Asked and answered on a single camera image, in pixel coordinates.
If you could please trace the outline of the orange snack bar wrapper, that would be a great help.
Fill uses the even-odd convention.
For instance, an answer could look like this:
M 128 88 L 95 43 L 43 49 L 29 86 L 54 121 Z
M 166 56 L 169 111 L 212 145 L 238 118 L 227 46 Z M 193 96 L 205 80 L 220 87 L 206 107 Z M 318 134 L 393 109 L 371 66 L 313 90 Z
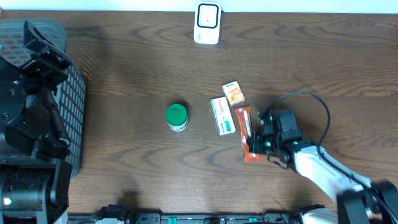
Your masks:
M 259 154 L 255 154 L 250 152 L 249 145 L 247 144 L 247 140 L 252 136 L 251 130 L 251 107 L 245 106 L 236 108 L 235 110 L 236 117 L 238 119 L 239 130 L 241 133 L 241 143 L 243 147 L 243 155 L 244 162 L 250 163 L 259 160 L 261 157 Z

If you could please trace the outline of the white medicine box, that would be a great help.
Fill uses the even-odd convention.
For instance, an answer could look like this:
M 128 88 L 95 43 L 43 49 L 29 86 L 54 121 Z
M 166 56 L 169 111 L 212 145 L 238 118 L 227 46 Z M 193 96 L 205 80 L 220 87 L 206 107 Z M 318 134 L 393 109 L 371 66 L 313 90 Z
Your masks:
M 210 103 L 214 112 L 219 135 L 223 136 L 225 134 L 234 133 L 236 128 L 226 97 L 213 98 Z

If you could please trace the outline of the orange tissue pack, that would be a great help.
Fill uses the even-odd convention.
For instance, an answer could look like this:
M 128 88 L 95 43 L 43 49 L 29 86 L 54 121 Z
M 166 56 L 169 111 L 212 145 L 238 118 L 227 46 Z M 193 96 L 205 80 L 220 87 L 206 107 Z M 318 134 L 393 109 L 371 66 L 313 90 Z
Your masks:
M 237 81 L 223 85 L 222 89 L 231 106 L 245 101 L 245 96 Z

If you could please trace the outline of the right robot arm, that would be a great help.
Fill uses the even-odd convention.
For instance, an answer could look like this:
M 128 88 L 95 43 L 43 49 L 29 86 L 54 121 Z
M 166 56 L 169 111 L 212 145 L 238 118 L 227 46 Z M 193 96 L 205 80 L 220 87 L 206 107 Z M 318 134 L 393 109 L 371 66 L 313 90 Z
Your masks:
M 289 223 L 371 223 L 380 215 L 383 223 L 397 223 L 397 187 L 374 182 L 331 157 L 311 139 L 304 139 L 294 112 L 266 110 L 259 114 L 262 130 L 250 135 L 251 153 L 266 156 L 283 170 L 311 180 L 337 205 L 332 212 L 323 205 L 302 208 Z

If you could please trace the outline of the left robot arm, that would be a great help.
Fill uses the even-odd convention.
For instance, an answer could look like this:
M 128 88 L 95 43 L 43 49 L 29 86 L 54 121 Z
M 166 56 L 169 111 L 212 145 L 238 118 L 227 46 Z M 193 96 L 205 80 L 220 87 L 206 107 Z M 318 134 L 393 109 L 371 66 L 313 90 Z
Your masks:
M 30 21 L 24 46 L 25 64 L 1 59 L 1 223 L 67 223 L 70 138 L 53 94 L 72 60 Z

